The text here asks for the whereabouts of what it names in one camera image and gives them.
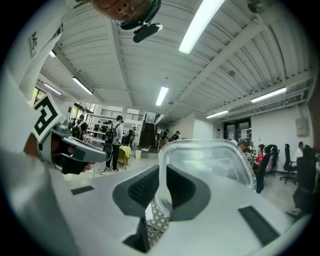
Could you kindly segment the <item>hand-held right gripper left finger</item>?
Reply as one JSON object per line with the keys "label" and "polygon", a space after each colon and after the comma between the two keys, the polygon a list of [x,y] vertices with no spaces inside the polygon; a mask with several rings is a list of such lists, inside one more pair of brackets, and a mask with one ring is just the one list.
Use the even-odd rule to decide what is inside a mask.
{"label": "hand-held right gripper left finger", "polygon": [[23,153],[0,150],[0,184],[27,235],[49,256],[143,256],[145,211],[159,187],[153,165],[66,180]]}

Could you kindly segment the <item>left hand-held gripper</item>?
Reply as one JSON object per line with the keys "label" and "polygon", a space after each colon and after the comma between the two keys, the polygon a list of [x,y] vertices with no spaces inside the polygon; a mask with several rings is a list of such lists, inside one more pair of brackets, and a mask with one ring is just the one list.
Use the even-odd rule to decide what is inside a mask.
{"label": "left hand-held gripper", "polygon": [[[50,94],[39,100],[33,109],[39,114],[32,133],[38,142],[39,159],[50,168],[61,171],[62,174],[78,175],[86,170],[89,163],[100,163],[106,160],[106,153],[76,139],[70,134],[69,122],[62,115]],[[59,154],[52,159],[51,143],[53,138],[74,147],[72,155]]]}

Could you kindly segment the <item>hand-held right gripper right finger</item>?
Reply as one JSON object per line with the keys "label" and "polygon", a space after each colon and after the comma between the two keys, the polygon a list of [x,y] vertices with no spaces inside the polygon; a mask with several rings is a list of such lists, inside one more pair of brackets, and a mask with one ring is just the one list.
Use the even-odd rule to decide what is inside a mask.
{"label": "hand-held right gripper right finger", "polygon": [[263,196],[225,177],[166,167],[168,229],[154,256],[281,256],[310,221],[293,222]]}

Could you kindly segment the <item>clear plastic container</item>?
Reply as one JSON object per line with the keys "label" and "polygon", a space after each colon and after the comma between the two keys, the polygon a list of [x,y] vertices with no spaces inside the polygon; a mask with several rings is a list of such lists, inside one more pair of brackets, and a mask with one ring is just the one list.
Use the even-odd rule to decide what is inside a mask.
{"label": "clear plastic container", "polygon": [[226,139],[181,139],[167,143],[158,155],[159,189],[155,194],[156,207],[165,217],[173,209],[173,197],[167,185],[167,165],[190,175],[205,174],[235,180],[256,191],[257,179],[253,168],[236,142]]}

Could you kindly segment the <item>person's left forearm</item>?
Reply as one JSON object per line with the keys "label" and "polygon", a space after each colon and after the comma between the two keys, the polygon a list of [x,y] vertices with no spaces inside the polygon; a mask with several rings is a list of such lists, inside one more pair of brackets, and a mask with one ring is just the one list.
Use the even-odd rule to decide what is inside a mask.
{"label": "person's left forearm", "polygon": [[33,133],[31,133],[30,136],[28,137],[23,151],[28,156],[38,158],[38,159],[40,158],[39,151],[38,151],[38,141]]}

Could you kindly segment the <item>person's left hand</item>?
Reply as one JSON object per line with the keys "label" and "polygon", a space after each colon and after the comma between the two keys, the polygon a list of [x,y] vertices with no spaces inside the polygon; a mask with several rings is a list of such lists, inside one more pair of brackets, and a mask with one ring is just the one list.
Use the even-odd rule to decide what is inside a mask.
{"label": "person's left hand", "polygon": [[54,160],[59,154],[71,156],[75,151],[75,147],[63,142],[60,138],[51,139],[51,158]]}

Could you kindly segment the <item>black backpack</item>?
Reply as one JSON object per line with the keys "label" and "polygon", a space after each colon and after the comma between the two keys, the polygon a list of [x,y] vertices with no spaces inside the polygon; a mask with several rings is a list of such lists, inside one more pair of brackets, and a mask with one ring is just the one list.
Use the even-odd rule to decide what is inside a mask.
{"label": "black backpack", "polygon": [[105,144],[115,145],[117,143],[118,133],[115,128],[111,127],[105,134]]}

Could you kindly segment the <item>yellow-green chair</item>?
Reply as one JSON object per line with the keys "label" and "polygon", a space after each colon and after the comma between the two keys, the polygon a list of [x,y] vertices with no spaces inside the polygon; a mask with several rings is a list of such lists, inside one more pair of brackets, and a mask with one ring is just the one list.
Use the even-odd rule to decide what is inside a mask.
{"label": "yellow-green chair", "polygon": [[127,169],[127,166],[129,165],[129,160],[132,155],[132,150],[129,146],[121,145],[119,148],[119,156],[118,156],[118,162],[123,163],[124,168]]}

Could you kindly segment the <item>dark wicker table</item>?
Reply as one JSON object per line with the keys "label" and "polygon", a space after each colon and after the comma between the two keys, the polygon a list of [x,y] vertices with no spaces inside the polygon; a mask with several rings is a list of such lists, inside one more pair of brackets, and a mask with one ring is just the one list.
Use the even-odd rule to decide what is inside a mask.
{"label": "dark wicker table", "polygon": [[145,223],[149,247],[152,248],[169,226],[169,218],[157,208],[153,199],[145,210]]}

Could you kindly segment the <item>dark staircase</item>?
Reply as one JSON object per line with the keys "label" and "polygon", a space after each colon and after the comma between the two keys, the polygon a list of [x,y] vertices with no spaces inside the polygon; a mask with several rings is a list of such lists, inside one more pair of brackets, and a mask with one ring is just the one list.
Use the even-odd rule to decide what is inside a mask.
{"label": "dark staircase", "polygon": [[156,153],[156,127],[155,119],[153,118],[152,113],[146,112],[142,121],[138,148],[140,150],[148,149],[149,153]]}

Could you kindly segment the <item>ceiling tube light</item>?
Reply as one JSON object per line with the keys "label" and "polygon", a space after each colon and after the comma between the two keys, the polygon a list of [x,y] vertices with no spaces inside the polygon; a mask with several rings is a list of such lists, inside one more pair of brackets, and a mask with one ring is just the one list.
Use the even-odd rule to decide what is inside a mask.
{"label": "ceiling tube light", "polygon": [[57,95],[62,95],[62,93],[61,92],[59,92],[58,90],[56,90],[55,88],[53,88],[52,86],[50,86],[49,84],[47,84],[47,83],[44,83],[43,84],[46,88],[48,88],[48,89],[50,89],[51,91],[53,91],[54,93],[56,93]]}
{"label": "ceiling tube light", "polygon": [[217,113],[213,113],[213,114],[207,115],[205,118],[206,119],[211,119],[211,118],[219,117],[219,116],[222,116],[222,115],[225,115],[225,114],[228,114],[228,113],[229,113],[228,110],[224,110],[224,111],[221,111],[221,112],[217,112]]}
{"label": "ceiling tube light", "polygon": [[275,97],[277,95],[280,95],[280,94],[283,94],[287,91],[287,88],[286,87],[282,87],[278,90],[274,90],[270,93],[267,93],[267,94],[264,94],[264,95],[261,95],[259,97],[256,97],[256,98],[252,98],[251,99],[251,102],[254,104],[254,103],[257,103],[257,102],[260,102],[260,101],[263,101],[263,100],[266,100],[266,99],[269,99],[269,98],[272,98],[272,97]]}
{"label": "ceiling tube light", "polygon": [[158,94],[158,97],[157,97],[157,100],[156,100],[156,103],[155,103],[156,106],[160,107],[162,105],[168,91],[169,91],[169,88],[164,87],[164,86],[161,87],[159,94]]}
{"label": "ceiling tube light", "polygon": [[225,1],[202,0],[178,48],[179,52],[186,55],[191,53],[200,36]]}
{"label": "ceiling tube light", "polygon": [[86,91],[89,95],[93,95],[93,92],[87,86],[85,86],[76,76],[73,76],[72,80],[77,85],[79,85],[84,91]]}

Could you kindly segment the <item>black office chair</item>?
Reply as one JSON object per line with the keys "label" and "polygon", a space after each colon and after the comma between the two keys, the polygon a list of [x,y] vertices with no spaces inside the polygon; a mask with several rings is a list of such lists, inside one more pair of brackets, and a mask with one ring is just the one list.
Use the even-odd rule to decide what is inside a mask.
{"label": "black office chair", "polygon": [[292,181],[294,185],[297,184],[294,168],[292,164],[294,163],[291,161],[291,155],[290,155],[290,145],[285,144],[284,146],[284,153],[285,153],[285,162],[283,165],[283,170],[286,171],[286,174],[284,176],[281,176],[279,180],[284,180],[284,184],[286,184],[288,181]]}
{"label": "black office chair", "polygon": [[277,166],[279,150],[275,144],[268,144],[263,149],[264,155],[257,168],[256,174],[256,193],[260,194],[264,189],[264,179],[270,173],[273,172]]}

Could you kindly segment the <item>dark glass double door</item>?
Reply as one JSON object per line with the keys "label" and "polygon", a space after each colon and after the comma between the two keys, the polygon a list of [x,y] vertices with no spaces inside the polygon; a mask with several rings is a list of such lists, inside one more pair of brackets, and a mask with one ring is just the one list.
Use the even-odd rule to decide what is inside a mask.
{"label": "dark glass double door", "polygon": [[252,123],[251,118],[230,120],[223,123],[223,138],[226,140],[246,139],[249,143],[252,141]]}

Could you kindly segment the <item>grey wall electrical box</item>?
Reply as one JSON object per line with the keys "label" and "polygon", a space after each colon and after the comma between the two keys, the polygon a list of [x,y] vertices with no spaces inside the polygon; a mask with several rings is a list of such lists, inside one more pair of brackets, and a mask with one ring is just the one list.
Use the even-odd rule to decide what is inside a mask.
{"label": "grey wall electrical box", "polygon": [[308,118],[298,118],[295,120],[296,135],[298,137],[307,137],[309,135],[309,120]]}

